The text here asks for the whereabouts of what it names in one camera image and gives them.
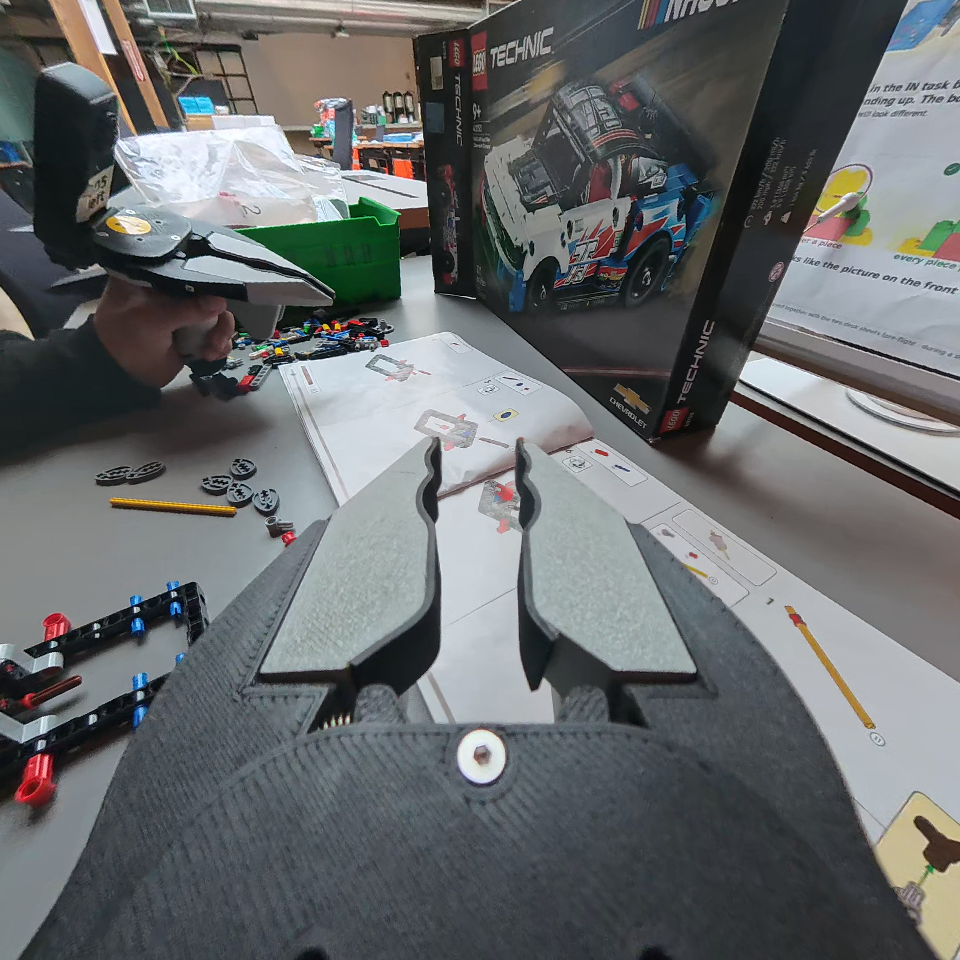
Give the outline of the white instruction booklet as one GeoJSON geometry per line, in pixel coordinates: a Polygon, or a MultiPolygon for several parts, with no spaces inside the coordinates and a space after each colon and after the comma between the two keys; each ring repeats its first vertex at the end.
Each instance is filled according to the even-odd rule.
{"type": "Polygon", "coordinates": [[[959,687],[725,529],[618,450],[582,410],[452,333],[282,369],[338,504],[439,439],[438,658],[418,682],[438,722],[546,722],[518,642],[514,444],[530,437],[647,528],[753,632],[841,767],[879,863],[939,958],[958,958],[959,687]]]}

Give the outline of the black frame assembly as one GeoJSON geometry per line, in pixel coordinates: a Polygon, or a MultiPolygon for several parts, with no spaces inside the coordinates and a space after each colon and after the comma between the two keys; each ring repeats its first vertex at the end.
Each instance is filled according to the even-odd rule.
{"type": "Polygon", "coordinates": [[[133,594],[128,605],[97,620],[73,627],[63,613],[43,619],[43,639],[19,649],[1,650],[2,796],[21,806],[41,809],[56,795],[56,761],[84,750],[99,738],[122,729],[135,730],[168,676],[133,676],[131,689],[90,706],[78,717],[61,720],[42,708],[78,690],[83,678],[67,668],[111,642],[141,641],[149,627],[171,623],[184,630],[185,642],[197,642],[210,625],[206,597],[197,582],[170,581],[150,597],[133,594]]]}

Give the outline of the cluttered background workbench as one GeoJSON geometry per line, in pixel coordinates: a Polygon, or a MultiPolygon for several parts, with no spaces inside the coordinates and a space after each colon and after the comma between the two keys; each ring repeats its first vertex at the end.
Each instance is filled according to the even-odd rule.
{"type": "MultiPolygon", "coordinates": [[[[318,155],[333,162],[331,98],[315,103],[318,122],[309,141],[318,155]]],[[[418,181],[426,180],[426,155],[419,102],[410,91],[386,91],[381,102],[354,108],[352,171],[372,171],[418,181]]]]}

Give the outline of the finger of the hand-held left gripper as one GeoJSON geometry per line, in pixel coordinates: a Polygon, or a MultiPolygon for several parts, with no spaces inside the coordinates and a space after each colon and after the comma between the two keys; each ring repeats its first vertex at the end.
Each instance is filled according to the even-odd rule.
{"type": "Polygon", "coordinates": [[[302,279],[247,282],[244,292],[228,294],[225,302],[235,323],[254,340],[273,337],[288,306],[331,306],[335,291],[324,283],[302,279]]]}
{"type": "Polygon", "coordinates": [[[269,274],[316,292],[322,283],[297,264],[252,238],[228,229],[195,228],[189,236],[189,268],[233,282],[255,282],[256,274],[269,274]]]}

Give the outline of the white background table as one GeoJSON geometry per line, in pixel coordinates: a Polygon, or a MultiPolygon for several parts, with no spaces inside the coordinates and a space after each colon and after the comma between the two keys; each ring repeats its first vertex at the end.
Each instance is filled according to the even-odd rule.
{"type": "MultiPolygon", "coordinates": [[[[323,186],[329,183],[337,166],[333,161],[300,153],[294,156],[312,184],[323,186]]],[[[427,184],[424,181],[363,171],[341,171],[340,178],[350,204],[367,198],[397,211],[402,232],[429,228],[427,184]]]]}

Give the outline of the black race car box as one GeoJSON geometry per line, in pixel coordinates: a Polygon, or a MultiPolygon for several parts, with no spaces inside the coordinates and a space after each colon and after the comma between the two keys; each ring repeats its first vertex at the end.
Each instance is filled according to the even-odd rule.
{"type": "Polygon", "coordinates": [[[476,296],[644,439],[716,425],[905,5],[476,23],[476,296]]]}

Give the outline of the person's left forearm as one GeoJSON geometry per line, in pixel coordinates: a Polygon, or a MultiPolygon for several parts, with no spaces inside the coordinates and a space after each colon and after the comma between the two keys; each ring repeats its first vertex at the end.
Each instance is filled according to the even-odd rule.
{"type": "Polygon", "coordinates": [[[1,334],[1,454],[14,455],[66,430],[159,404],[107,352],[93,320],[29,340],[1,334]]]}

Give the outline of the wooden pillar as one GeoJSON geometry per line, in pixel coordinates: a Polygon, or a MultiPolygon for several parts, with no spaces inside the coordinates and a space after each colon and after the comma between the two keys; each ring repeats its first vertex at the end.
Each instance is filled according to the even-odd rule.
{"type": "Polygon", "coordinates": [[[69,45],[74,62],[107,83],[118,99],[122,117],[121,134],[135,136],[138,131],[114,79],[105,56],[100,52],[94,34],[79,1],[49,1],[55,21],[69,45]]]}

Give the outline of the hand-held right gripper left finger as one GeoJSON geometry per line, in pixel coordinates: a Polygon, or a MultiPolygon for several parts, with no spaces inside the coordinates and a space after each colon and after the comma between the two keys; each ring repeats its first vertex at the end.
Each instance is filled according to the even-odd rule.
{"type": "Polygon", "coordinates": [[[442,447],[425,438],[330,517],[258,668],[268,683],[403,695],[441,640],[442,447]]]}

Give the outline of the long yellow axle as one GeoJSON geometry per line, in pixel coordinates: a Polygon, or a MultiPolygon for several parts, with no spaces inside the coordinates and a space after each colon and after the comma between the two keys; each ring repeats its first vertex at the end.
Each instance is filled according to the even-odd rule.
{"type": "Polygon", "coordinates": [[[113,509],[149,513],[175,514],[186,516],[204,516],[214,518],[233,518],[237,508],[230,505],[189,503],[181,501],[163,501],[142,498],[112,497],[109,505],[113,509]]]}

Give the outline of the green plastic bin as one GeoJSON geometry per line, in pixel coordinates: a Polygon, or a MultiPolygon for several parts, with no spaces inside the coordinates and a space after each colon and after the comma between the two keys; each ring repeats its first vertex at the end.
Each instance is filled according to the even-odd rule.
{"type": "Polygon", "coordinates": [[[335,306],[402,296],[400,213],[369,198],[346,219],[239,229],[335,291],[335,306]]]}

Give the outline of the pile of plastic building pieces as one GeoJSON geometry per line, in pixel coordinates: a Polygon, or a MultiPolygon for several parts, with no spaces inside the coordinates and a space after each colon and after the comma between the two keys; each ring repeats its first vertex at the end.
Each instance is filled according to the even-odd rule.
{"type": "Polygon", "coordinates": [[[295,362],[337,358],[375,351],[389,345],[393,324],[384,318],[351,317],[326,321],[311,317],[297,326],[276,328],[257,340],[241,330],[232,340],[237,353],[210,373],[192,371],[189,379],[204,397],[227,402],[258,391],[274,370],[295,362]]]}

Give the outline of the computer monitor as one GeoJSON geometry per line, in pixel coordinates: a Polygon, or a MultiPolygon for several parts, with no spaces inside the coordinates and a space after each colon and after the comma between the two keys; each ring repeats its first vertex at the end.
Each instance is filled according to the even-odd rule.
{"type": "Polygon", "coordinates": [[[958,2],[906,4],[768,319],[958,377],[958,2]]]}

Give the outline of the clear plastic parts bag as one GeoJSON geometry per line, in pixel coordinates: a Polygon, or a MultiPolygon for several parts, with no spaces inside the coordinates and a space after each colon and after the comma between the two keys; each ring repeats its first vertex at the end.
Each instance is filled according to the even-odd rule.
{"type": "Polygon", "coordinates": [[[246,229],[350,217],[340,168],[294,153],[279,126],[126,138],[114,160],[139,202],[191,220],[246,229]]]}

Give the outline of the person's left hand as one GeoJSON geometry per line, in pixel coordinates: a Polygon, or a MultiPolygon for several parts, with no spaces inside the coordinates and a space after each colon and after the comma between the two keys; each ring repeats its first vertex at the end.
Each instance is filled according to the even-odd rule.
{"type": "Polygon", "coordinates": [[[214,295],[169,295],[111,277],[93,317],[107,353],[140,383],[163,388],[186,362],[175,344],[181,329],[198,330],[203,361],[226,358],[232,348],[234,315],[214,295]]]}

